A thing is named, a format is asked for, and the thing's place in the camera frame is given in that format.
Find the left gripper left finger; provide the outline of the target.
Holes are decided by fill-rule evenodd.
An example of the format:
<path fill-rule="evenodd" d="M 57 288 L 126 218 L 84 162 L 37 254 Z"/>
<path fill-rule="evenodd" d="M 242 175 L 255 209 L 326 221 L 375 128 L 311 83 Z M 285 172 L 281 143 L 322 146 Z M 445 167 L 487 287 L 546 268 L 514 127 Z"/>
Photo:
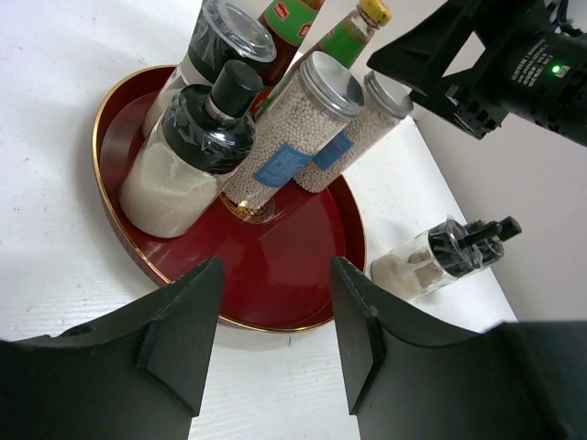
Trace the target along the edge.
<path fill-rule="evenodd" d="M 4 439 L 185 439 L 199 414 L 225 271 L 178 280 L 58 336 L 1 344 Z"/>

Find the silver lid white beads jar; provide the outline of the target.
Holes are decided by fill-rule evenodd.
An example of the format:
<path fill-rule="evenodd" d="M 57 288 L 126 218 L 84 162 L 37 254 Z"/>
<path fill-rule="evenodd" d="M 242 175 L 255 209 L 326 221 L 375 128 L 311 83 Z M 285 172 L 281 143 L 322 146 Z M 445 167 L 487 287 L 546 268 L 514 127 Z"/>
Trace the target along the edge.
<path fill-rule="evenodd" d="M 253 150 L 224 194 L 241 208 L 261 208 L 363 106 L 363 92 L 352 73 L 330 55 L 312 53 L 256 119 Z"/>

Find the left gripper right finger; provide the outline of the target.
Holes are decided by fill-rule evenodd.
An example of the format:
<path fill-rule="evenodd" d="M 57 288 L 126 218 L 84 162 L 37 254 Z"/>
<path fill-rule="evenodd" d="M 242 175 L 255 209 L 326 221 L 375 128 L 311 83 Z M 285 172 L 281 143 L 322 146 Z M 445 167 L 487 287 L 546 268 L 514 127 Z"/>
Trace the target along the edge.
<path fill-rule="evenodd" d="M 448 324 L 345 258 L 330 290 L 349 413 L 363 439 L 583 439 L 586 324 Z"/>

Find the ketchup bottle yellow cap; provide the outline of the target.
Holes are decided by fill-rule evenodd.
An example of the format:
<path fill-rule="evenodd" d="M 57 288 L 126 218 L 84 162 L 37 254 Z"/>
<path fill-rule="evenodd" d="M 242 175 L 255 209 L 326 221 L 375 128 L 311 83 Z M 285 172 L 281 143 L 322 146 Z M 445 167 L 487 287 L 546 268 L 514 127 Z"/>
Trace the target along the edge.
<path fill-rule="evenodd" d="M 392 11 L 382 0 L 360 0 L 312 50 L 325 52 L 350 69 L 376 31 L 385 27 L 391 19 Z"/>
<path fill-rule="evenodd" d="M 260 71 L 264 90 L 251 106 L 254 116 L 287 72 L 323 4 L 324 0 L 274 0 L 261 14 L 260 22 L 272 36 L 276 57 Z"/>

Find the beige spice grinder black cap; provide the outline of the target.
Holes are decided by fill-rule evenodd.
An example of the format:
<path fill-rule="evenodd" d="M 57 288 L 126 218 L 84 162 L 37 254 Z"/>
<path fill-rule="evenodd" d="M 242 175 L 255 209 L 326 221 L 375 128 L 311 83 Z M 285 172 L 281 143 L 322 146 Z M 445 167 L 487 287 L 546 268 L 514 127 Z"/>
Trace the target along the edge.
<path fill-rule="evenodd" d="M 504 256 L 504 243 L 522 233 L 512 216 L 501 221 L 467 224 L 449 216 L 375 259 L 372 281 L 411 302 L 472 274 L 488 269 Z"/>

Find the white salt grinder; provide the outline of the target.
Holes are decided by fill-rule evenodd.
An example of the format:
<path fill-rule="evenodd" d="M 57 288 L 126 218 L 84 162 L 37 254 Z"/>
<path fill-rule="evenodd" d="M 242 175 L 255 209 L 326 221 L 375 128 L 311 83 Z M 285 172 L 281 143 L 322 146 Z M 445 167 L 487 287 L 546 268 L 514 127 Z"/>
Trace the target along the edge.
<path fill-rule="evenodd" d="M 174 238 L 202 216 L 253 149 L 249 107 L 261 89 L 253 68 L 229 60 L 213 85 L 187 85 L 172 98 L 120 187 L 133 226 Z"/>
<path fill-rule="evenodd" d="M 204 1 L 182 61 L 159 90 L 141 125 L 147 138 L 172 98 L 191 84 L 211 86 L 230 60 L 260 72 L 277 55 L 269 30 L 231 1 Z"/>

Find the red round tray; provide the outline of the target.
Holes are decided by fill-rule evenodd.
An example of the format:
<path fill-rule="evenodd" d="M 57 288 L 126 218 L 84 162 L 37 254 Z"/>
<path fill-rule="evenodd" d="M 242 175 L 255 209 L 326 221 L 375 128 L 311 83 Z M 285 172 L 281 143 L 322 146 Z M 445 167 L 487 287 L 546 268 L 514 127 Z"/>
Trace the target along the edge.
<path fill-rule="evenodd" d="M 143 142 L 140 123 L 171 73 L 161 65 L 129 74 L 106 93 L 94 121 L 94 175 L 122 247 L 160 286 L 205 259 L 222 259 L 224 323 L 295 333 L 331 322 L 331 259 L 360 269 L 367 262 L 360 209 L 345 179 L 317 194 L 290 182 L 253 214 L 220 197 L 184 235 L 170 239 L 143 233 L 122 213 L 119 188 Z"/>

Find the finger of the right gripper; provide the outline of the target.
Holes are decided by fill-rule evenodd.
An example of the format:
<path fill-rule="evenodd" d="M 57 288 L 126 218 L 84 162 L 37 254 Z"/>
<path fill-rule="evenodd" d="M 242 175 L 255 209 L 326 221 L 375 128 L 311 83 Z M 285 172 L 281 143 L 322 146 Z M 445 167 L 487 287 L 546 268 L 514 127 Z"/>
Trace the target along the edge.
<path fill-rule="evenodd" d="M 416 103 L 453 119 L 484 119 L 473 91 L 485 45 L 478 29 L 483 1 L 446 1 L 412 30 L 376 50 L 368 66 L 408 86 Z"/>

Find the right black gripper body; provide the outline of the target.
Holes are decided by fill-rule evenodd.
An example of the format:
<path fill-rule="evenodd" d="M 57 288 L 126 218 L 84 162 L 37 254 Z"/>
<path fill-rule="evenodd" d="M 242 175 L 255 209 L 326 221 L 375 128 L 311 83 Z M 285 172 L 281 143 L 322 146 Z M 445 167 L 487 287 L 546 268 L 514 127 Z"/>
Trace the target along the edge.
<path fill-rule="evenodd" d="M 450 76 L 453 123 L 482 139 L 515 115 L 580 145 L 586 143 L 586 32 L 566 1 L 509 1 L 507 22 L 492 31 L 468 70 Z"/>

